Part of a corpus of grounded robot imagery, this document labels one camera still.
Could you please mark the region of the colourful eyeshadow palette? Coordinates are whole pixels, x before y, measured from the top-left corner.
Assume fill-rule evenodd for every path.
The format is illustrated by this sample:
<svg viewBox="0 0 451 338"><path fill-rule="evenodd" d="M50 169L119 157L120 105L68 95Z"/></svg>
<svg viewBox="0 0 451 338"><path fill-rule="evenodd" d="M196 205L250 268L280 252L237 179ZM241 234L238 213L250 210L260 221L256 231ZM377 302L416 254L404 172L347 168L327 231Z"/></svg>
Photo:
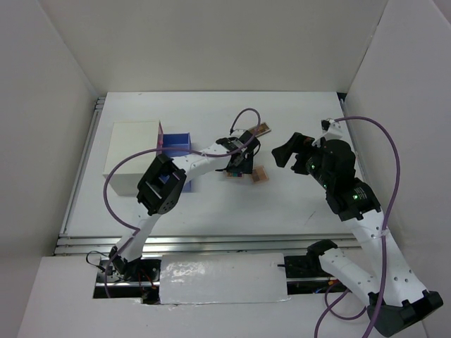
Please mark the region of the colourful eyeshadow palette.
<svg viewBox="0 0 451 338"><path fill-rule="evenodd" d="M230 179L241 179L244 177L244 174L239 172L226 172L225 176Z"/></svg>

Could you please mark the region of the purple blue drawer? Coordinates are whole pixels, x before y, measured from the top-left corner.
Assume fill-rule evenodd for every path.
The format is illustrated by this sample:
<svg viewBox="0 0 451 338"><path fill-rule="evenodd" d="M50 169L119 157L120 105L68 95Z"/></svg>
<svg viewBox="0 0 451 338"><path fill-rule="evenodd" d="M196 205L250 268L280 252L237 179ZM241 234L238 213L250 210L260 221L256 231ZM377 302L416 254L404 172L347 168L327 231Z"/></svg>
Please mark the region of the purple blue drawer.
<svg viewBox="0 0 451 338"><path fill-rule="evenodd" d="M179 157L189 155L192 148L191 135L186 133L163 134L163 151L168 157Z"/></svg>

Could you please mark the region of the pink drawer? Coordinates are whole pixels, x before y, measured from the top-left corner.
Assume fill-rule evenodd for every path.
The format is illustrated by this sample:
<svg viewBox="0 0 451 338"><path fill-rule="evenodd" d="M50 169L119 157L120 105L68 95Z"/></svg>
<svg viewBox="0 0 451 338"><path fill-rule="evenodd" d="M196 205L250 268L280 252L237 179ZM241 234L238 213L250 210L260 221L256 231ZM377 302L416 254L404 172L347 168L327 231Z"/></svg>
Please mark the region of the pink drawer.
<svg viewBox="0 0 451 338"><path fill-rule="evenodd" d="M161 122L158 122L157 146L159 148L163 147L163 136L164 136L164 133L163 133L163 128L162 128Z"/></svg>

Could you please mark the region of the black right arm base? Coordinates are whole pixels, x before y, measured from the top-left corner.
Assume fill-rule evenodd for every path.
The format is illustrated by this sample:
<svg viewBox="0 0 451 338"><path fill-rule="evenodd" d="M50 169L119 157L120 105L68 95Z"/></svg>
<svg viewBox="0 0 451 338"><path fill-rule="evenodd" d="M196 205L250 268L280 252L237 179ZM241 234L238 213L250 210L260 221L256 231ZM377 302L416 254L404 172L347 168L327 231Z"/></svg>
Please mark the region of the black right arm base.
<svg viewBox="0 0 451 338"><path fill-rule="evenodd" d="M278 267L285 269L285 274L288 279L335 279L335 277L321 268L317 257L309 254L305 256L284 256L284 262L278 264Z"/></svg>

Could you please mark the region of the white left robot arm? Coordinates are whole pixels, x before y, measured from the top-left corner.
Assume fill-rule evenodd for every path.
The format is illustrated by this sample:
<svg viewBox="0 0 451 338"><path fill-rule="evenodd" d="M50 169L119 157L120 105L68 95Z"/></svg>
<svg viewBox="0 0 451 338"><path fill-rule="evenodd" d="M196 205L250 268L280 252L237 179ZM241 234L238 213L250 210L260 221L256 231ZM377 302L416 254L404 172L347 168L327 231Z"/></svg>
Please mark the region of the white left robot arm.
<svg viewBox="0 0 451 338"><path fill-rule="evenodd" d="M107 192L103 191L107 211L128 229L109 253L114 274L124 281L138 274L147 237L159 218L175 208L187 183L213 171L250 174L260 146L260 141L245 131L240 137L217 139L211 146L189 150L184 156L155 156L137 183L137 202L147 216L136 225L126 223L112 211Z"/></svg>

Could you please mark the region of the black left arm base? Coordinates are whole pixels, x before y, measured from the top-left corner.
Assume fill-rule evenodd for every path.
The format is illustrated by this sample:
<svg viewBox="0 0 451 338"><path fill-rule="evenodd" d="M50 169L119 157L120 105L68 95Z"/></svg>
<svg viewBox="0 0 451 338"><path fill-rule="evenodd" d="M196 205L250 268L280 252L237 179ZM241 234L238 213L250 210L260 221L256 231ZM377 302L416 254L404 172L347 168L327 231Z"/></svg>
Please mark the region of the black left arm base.
<svg viewBox="0 0 451 338"><path fill-rule="evenodd" d="M160 258L145 258L131 270L121 274L109 257L100 251L90 251L85 262L96 268L94 299L138 299L147 305L160 304Z"/></svg>

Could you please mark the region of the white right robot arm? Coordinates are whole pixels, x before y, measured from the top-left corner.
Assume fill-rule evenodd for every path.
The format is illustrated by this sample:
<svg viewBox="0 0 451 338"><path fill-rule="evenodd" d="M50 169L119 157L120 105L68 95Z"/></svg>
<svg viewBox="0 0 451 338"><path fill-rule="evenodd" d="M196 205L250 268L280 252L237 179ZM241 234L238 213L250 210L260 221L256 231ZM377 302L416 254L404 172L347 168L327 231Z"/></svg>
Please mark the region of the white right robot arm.
<svg viewBox="0 0 451 338"><path fill-rule="evenodd" d="M376 330L384 337L408 328L443 306L438 292L427 290L409 267L389 230L373 190L355 172L351 146L339 139L322 139L294 133L287 143L272 150L283 168L291 156L292 170L312 176L326 191L334 214L351 231L371 263L371 273L351 262L330 240L309 247L307 269L338 278L366 306Z"/></svg>

